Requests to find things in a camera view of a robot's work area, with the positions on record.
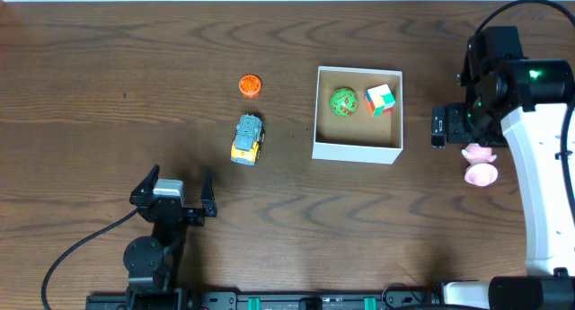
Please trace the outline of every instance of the colorful cube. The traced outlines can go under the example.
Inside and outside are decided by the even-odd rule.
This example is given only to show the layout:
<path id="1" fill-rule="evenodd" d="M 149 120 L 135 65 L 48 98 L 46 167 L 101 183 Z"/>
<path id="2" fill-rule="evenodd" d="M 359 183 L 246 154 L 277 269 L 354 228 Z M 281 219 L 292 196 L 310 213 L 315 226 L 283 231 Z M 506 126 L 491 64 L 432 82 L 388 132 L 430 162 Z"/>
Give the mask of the colorful cube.
<path id="1" fill-rule="evenodd" d="M 391 111 L 395 105 L 394 95 L 387 84 L 368 89 L 366 99 L 367 106 L 370 108 L 369 114 L 372 117 Z"/>

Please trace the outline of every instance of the orange bottle cap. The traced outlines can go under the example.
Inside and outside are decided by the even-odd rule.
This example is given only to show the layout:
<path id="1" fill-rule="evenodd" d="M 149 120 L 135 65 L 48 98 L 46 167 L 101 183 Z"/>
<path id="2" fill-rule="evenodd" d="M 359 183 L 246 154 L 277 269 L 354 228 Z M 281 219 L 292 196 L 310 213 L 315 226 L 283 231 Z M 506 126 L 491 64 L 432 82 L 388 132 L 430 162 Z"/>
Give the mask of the orange bottle cap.
<path id="1" fill-rule="evenodd" d="M 260 94 L 261 80 L 256 75 L 246 75 L 240 80 L 240 91 L 248 98 L 255 98 Z"/>

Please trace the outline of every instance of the green ball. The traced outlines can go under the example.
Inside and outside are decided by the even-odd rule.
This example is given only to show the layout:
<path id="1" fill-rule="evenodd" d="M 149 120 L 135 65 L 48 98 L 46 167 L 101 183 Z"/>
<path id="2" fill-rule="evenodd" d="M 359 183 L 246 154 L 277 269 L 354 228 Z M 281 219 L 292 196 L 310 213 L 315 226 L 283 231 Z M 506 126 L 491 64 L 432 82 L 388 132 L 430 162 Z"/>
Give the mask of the green ball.
<path id="1" fill-rule="evenodd" d="M 348 117 L 358 109 L 358 97 L 349 88 L 337 89 L 332 95 L 330 106 L 336 115 Z"/>

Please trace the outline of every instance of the pink plush toy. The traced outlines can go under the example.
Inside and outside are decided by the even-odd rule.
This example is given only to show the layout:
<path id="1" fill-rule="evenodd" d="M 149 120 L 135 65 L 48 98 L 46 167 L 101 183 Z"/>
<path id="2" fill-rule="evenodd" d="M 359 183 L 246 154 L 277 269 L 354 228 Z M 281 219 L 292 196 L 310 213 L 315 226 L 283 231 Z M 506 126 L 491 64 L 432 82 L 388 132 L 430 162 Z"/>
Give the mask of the pink plush toy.
<path id="1" fill-rule="evenodd" d="M 491 153 L 491 148 L 469 144 L 461 150 L 461 154 L 471 164 L 465 170 L 466 182 L 484 187 L 497 180 L 497 168 L 490 164 L 497 156 Z"/>

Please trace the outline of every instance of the blue and yellow toy vehicle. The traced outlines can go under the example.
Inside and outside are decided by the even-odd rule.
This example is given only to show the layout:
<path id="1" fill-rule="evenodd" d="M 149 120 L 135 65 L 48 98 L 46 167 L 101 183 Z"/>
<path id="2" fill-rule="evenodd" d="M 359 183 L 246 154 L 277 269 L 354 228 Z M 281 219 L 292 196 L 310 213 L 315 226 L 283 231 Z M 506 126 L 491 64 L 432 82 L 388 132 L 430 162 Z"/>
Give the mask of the blue and yellow toy vehicle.
<path id="1" fill-rule="evenodd" d="M 261 120 L 253 115 L 243 115 L 235 126 L 235 140 L 232 143 L 232 162 L 255 165 L 260 158 L 260 145 L 265 135 Z"/>

